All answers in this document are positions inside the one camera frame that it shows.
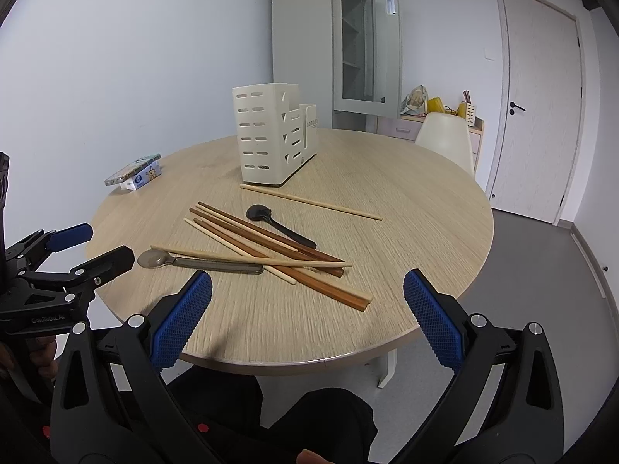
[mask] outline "spoon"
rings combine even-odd
[[[149,249],[145,251],[137,257],[137,264],[144,268],[158,268],[163,265],[171,264],[184,268],[195,268],[197,270],[212,270],[215,272],[233,272],[239,274],[261,274],[264,270],[262,265],[255,263],[177,258],[162,249]]]
[[[287,235],[293,241],[312,249],[316,249],[316,243],[314,241],[309,240],[307,237],[303,237],[301,234],[297,234],[296,232],[273,220],[271,217],[271,210],[267,208],[267,206],[263,206],[262,204],[254,204],[247,210],[245,216],[252,221],[266,221],[269,225],[276,228],[284,235]]]

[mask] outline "chair backrest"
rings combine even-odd
[[[462,117],[428,113],[415,143],[443,155],[475,177],[469,127]]]

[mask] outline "blue textured rubber pad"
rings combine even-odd
[[[210,276],[203,272],[185,292],[153,337],[150,362],[160,373],[162,369],[174,366],[190,339],[200,318],[209,306],[213,291]]]
[[[422,327],[438,361],[447,368],[459,370],[464,361],[462,336],[431,291],[413,271],[404,278],[404,299]]]
[[[88,242],[92,239],[92,227],[88,223],[82,223],[73,228],[61,230],[50,235],[45,247],[52,252],[58,253],[73,246]]]

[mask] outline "table leg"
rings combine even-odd
[[[387,374],[381,379],[378,388],[385,387],[395,374],[395,365],[397,364],[397,349],[393,349],[387,353]]]

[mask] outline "spoon handle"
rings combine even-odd
[[[232,272],[238,274],[261,274],[262,265],[255,263],[236,263],[234,261],[194,260],[193,258],[176,258],[174,266],[195,268],[198,270],[212,270],[215,272]]]
[[[267,223],[279,230],[281,233],[283,233],[285,236],[289,237],[293,241],[298,242],[299,244],[302,244],[312,249],[316,249],[318,247],[314,241],[309,240],[307,237],[303,237],[301,234],[297,234],[295,231],[286,228],[281,223],[277,223],[277,221],[273,220],[273,218],[267,218]]]

